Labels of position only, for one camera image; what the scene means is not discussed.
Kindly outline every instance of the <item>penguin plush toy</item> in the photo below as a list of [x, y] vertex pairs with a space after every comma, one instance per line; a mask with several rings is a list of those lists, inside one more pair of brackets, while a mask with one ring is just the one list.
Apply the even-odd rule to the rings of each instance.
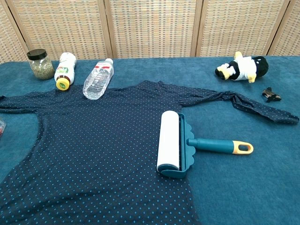
[[241, 52], [236, 52], [234, 60], [217, 67], [215, 73], [223, 80], [248, 80], [253, 83], [257, 77], [265, 75], [268, 69], [269, 65], [263, 56], [243, 57]]

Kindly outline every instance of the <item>lint roller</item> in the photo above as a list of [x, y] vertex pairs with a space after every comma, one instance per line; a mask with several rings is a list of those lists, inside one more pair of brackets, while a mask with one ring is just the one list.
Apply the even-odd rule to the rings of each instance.
[[166, 111], [161, 116], [157, 155], [157, 171], [167, 177], [183, 178], [194, 163], [195, 148], [230, 154], [251, 154], [253, 146], [247, 142], [194, 138], [192, 127], [182, 113]]

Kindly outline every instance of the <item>navy blue shirt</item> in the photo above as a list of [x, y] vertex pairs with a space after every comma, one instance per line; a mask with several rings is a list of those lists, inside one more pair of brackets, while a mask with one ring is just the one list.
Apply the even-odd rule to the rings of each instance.
[[39, 120], [32, 150], [0, 184], [0, 224], [199, 224], [188, 180], [156, 171], [161, 114], [231, 100], [275, 122], [299, 121], [232, 91], [144, 81], [93, 101], [82, 88], [0, 97], [0, 112]]

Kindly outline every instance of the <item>black hair clip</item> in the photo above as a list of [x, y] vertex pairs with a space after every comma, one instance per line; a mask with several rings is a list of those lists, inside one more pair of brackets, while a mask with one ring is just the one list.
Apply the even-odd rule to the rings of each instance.
[[272, 92], [272, 88], [268, 87], [265, 90], [263, 90], [262, 95], [267, 98], [267, 102], [271, 101], [280, 101], [281, 97], [274, 92]]

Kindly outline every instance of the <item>wicker background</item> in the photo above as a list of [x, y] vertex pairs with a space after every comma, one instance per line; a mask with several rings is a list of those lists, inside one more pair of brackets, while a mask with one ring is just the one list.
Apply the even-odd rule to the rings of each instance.
[[282, 32], [278, 35], [278, 42], [274, 43], [272, 55], [300, 55], [300, 1], [296, 0]]
[[58, 60], [69, 51], [78, 59], [107, 56], [97, 0], [11, 0], [34, 48]]
[[196, 0], [110, 0], [118, 58], [190, 56]]
[[25, 61], [27, 59], [26, 53], [2, 4], [5, 2], [0, 2], [0, 63]]
[[285, 0], [208, 0], [197, 56], [264, 54]]

